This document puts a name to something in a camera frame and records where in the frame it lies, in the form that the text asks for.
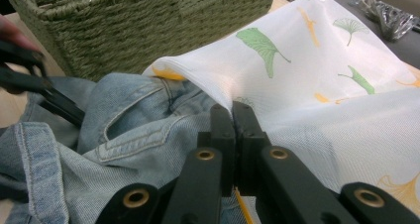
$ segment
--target brass grommet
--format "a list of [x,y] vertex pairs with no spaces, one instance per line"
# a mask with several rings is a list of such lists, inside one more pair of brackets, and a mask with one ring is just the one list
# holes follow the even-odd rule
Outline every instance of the brass grommet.
[[214,158],[214,153],[211,151],[200,151],[195,155],[199,160],[209,161]]
[[370,207],[382,207],[385,205],[383,198],[381,198],[376,193],[364,188],[356,189],[355,197],[358,199],[358,201]]
[[145,205],[149,201],[149,193],[144,188],[134,189],[124,196],[124,206],[136,208]]
[[269,151],[269,155],[275,159],[286,159],[288,157],[288,152],[281,148],[274,148]]

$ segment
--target green wicker basket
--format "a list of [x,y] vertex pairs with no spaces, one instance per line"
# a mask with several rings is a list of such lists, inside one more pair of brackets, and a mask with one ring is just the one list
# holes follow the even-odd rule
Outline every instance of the green wicker basket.
[[140,73],[245,26],[272,0],[10,0],[67,75]]

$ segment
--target white fabric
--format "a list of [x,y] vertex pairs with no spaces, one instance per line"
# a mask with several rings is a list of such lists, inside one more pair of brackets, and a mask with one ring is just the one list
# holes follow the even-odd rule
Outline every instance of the white fabric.
[[329,188],[378,185],[420,215],[416,77],[334,0],[296,0],[216,43],[162,57],[145,74],[157,69],[228,109],[233,100],[251,105],[271,142]]

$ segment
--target green ginkgo leaf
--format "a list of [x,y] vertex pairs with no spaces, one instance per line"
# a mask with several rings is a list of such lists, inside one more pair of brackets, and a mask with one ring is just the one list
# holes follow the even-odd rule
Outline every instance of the green ginkgo leaf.
[[354,20],[354,19],[349,19],[349,18],[337,19],[336,21],[334,21],[333,25],[349,32],[350,38],[349,38],[349,42],[347,43],[347,46],[349,46],[350,42],[352,41],[353,33],[355,32],[368,33],[368,28],[362,23],[360,23],[359,21]]
[[374,87],[371,86],[370,83],[368,83],[368,81],[363,76],[361,76],[358,73],[358,71],[355,70],[353,67],[349,66],[349,69],[352,71],[352,77],[340,73],[339,76],[351,78],[354,82],[356,82],[358,85],[364,88],[367,91],[367,94],[374,94]]
[[274,43],[258,28],[249,28],[238,32],[237,38],[241,39],[245,45],[254,49],[263,59],[265,63],[265,70],[269,78],[274,75],[272,63],[274,61],[275,53],[279,53],[285,60],[291,62],[289,59],[278,51]]

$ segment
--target denim jeans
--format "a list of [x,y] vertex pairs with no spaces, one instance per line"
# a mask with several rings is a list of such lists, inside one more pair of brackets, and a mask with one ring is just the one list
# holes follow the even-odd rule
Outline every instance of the denim jeans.
[[[7,223],[94,223],[122,187],[177,177],[198,132],[210,130],[215,101],[189,81],[114,73],[54,84],[85,111],[83,124],[74,128],[30,95],[0,138],[0,188],[21,197]],[[245,223],[234,196],[222,198],[221,218]]]

